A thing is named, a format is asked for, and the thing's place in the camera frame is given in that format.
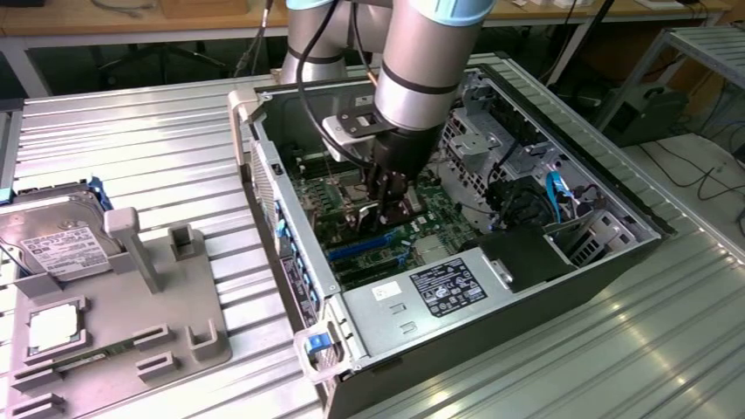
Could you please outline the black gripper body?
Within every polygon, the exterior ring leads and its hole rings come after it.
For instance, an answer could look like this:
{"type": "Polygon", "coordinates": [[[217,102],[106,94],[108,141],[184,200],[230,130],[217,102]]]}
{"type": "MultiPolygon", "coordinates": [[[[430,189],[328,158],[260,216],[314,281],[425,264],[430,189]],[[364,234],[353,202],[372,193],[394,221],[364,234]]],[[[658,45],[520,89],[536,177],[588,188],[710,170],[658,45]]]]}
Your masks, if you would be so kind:
{"type": "Polygon", "coordinates": [[[437,125],[425,130],[397,127],[377,133],[372,146],[373,176],[396,174],[414,180],[428,165],[441,131],[442,125],[437,125]]]}

